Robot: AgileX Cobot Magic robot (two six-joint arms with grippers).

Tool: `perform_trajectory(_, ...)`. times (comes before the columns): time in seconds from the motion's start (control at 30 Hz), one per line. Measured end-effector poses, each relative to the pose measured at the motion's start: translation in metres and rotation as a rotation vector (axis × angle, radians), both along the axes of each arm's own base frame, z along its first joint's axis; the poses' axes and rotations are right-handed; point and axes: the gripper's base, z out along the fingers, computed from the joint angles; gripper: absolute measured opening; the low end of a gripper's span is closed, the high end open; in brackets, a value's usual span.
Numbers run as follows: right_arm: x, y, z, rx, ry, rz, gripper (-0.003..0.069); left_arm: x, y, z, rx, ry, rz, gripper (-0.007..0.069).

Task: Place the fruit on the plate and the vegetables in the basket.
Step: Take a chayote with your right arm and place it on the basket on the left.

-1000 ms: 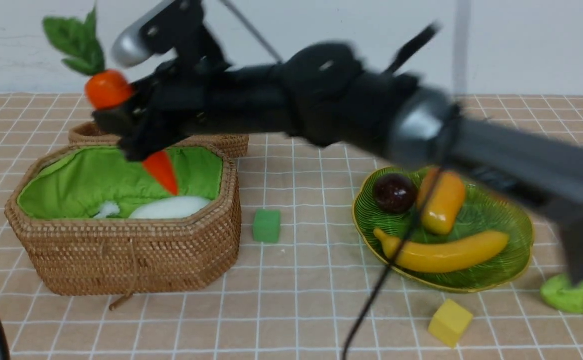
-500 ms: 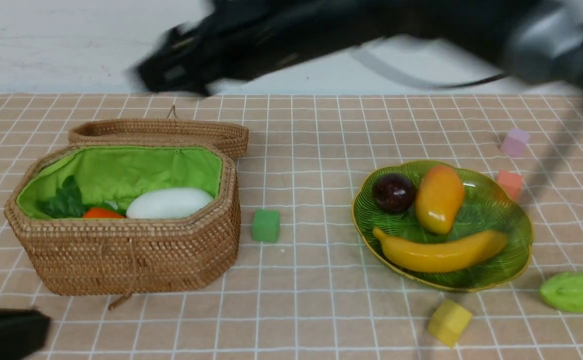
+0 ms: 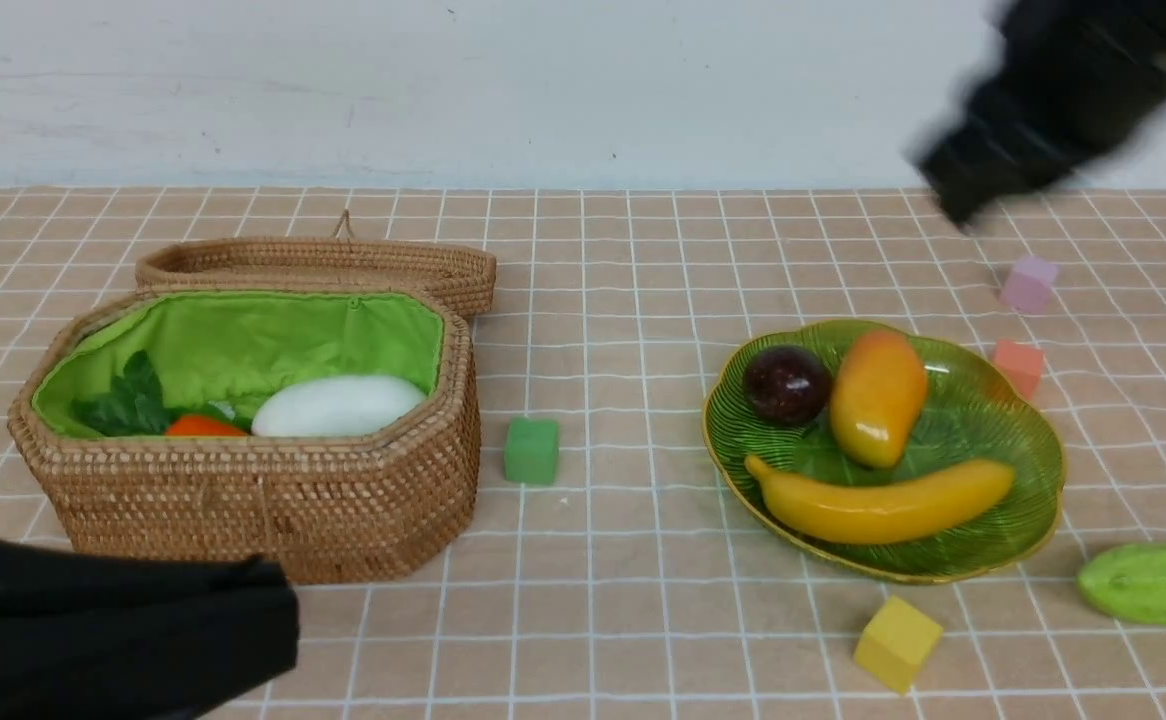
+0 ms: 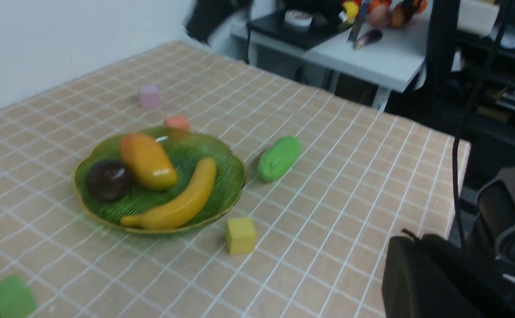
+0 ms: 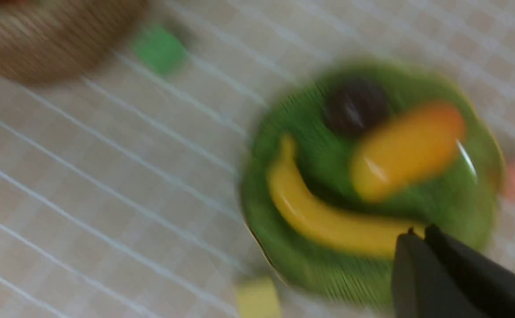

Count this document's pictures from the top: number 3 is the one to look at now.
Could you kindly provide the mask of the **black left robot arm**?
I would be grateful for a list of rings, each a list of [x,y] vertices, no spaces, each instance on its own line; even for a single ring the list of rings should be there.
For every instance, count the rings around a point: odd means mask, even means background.
[[[298,664],[298,593],[262,555],[86,555],[0,539],[0,719],[199,719]]]

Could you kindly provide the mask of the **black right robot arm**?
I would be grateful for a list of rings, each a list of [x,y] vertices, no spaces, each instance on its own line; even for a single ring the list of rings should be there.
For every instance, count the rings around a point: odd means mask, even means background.
[[[998,28],[999,63],[916,160],[958,229],[1112,154],[1166,104],[1166,1],[1012,1]]]

